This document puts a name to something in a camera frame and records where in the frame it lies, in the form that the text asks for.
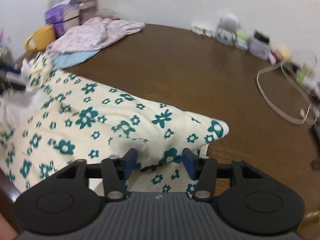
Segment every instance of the yellow mug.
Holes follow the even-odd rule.
[[[30,46],[29,42],[34,40],[35,45]],[[24,43],[26,50],[45,50],[47,46],[56,40],[53,25],[46,25],[43,28],[36,30]]]

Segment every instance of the brown tabletop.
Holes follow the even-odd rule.
[[[256,85],[269,63],[191,31],[147,25],[67,71],[135,96],[225,121],[229,134],[209,145],[221,163],[243,159],[296,191],[306,212],[320,209],[320,174],[310,162],[319,149],[310,126],[294,125],[275,113]],[[294,117],[306,104],[281,71],[260,77],[269,99]],[[217,193],[228,188],[218,180]],[[311,237],[317,225],[302,224]]]

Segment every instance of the white wall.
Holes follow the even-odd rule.
[[[232,12],[249,33],[260,30],[290,50],[312,49],[320,61],[320,0],[98,0],[98,5],[127,19],[186,29],[192,23],[215,28],[223,12]]]
[[[24,52],[24,41],[44,26],[44,13],[63,0],[0,0],[0,28],[14,59]]]

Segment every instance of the purple box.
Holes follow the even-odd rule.
[[[57,4],[45,12],[45,23],[53,24],[57,38],[65,34],[70,27],[80,24],[80,10],[78,7],[79,4],[76,2]]]

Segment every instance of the white strap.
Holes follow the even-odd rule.
[[[297,85],[289,76],[288,74],[285,72],[284,68],[283,68],[284,62],[279,62],[274,66],[270,66],[270,67],[266,67],[264,69],[261,69],[258,71],[257,73],[257,85],[258,88],[260,90],[260,93],[262,94],[264,100],[267,102],[267,104],[273,109],[275,110],[279,115],[281,115],[283,118],[287,119],[289,122],[295,123],[295,124],[303,124],[304,122],[306,122],[307,124],[313,125],[316,123],[318,117],[319,117],[319,110],[311,103],[311,101],[309,100],[308,96],[304,93],[304,91],[302,90],[302,88]],[[284,74],[284,76],[287,78],[287,80],[290,82],[290,84],[292,86],[294,86],[296,88],[296,90],[298,90],[298,92],[302,95],[302,97],[304,98],[304,100],[307,102],[307,104],[309,105],[308,110],[306,112],[306,114],[303,116],[303,119],[297,119],[297,118],[293,118],[289,115],[287,115],[286,113],[282,112],[278,107],[276,107],[265,95],[265,93],[263,92],[260,83],[259,83],[259,76],[261,74],[267,73],[269,71],[275,70],[277,68],[281,68],[282,73]],[[314,119],[309,119],[308,114],[309,111],[311,110],[311,112],[314,115]]]

